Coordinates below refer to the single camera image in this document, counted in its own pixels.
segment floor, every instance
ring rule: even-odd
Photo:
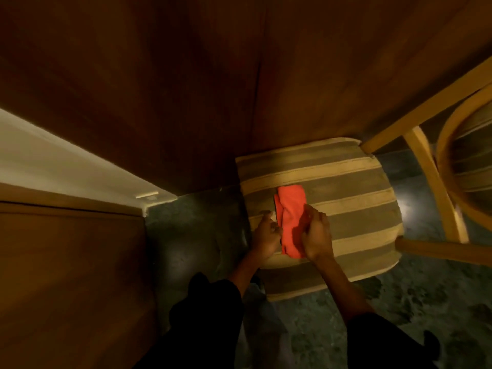
[[[395,189],[405,237],[443,241],[434,198],[412,153],[378,155]],[[472,243],[492,245],[492,233],[466,220]],[[201,271],[225,277],[244,253],[249,225],[237,186],[179,198],[150,209],[149,252],[161,328],[170,307]],[[376,311],[415,340],[439,338],[443,369],[492,367],[492,269],[404,254],[389,272],[362,280]],[[347,368],[346,333],[328,291],[275,303],[292,341],[298,367]]]

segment red cloth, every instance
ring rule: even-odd
[[[283,229],[282,254],[291,258],[305,257],[302,233],[309,225],[309,218],[304,212],[307,204],[302,185],[280,186],[275,194],[277,223]]]

